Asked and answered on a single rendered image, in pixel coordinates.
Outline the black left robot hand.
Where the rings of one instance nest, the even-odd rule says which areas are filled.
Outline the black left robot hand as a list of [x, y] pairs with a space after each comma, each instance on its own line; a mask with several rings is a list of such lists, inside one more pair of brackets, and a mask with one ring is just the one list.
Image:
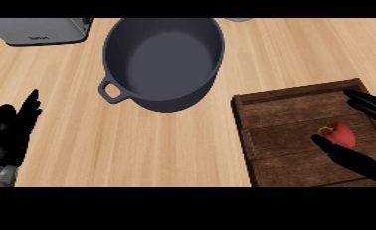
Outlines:
[[33, 89], [20, 108], [0, 106], [0, 166], [19, 167], [27, 150], [29, 135], [41, 113], [38, 90]]

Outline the dark grey pot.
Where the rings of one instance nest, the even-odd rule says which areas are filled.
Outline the dark grey pot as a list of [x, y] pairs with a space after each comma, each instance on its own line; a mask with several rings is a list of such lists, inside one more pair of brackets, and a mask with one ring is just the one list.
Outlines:
[[162, 113], [184, 110], [212, 86], [222, 53], [210, 18], [120, 19], [103, 46], [103, 98], [111, 104], [131, 99]]

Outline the dark brown wooden tray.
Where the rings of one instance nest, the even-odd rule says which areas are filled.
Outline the dark brown wooden tray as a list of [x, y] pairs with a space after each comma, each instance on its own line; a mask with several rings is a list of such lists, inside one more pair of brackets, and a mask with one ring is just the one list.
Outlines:
[[376, 120], [346, 104], [343, 91], [362, 92], [350, 80], [241, 94], [231, 111], [253, 187], [376, 187], [376, 181], [334, 164], [310, 141], [341, 122], [355, 135], [353, 150], [376, 159]]

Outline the red bell pepper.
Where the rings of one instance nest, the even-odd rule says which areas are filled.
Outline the red bell pepper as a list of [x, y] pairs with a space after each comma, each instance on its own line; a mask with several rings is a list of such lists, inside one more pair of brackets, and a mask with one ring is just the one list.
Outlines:
[[318, 133], [334, 144], [352, 149], [355, 147], [355, 135], [341, 122], [333, 122], [324, 126]]

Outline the grey metal appliance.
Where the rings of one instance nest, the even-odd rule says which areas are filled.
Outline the grey metal appliance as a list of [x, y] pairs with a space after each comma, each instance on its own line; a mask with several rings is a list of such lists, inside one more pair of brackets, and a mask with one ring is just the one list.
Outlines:
[[82, 42], [92, 18], [0, 18], [0, 39], [8, 46]]

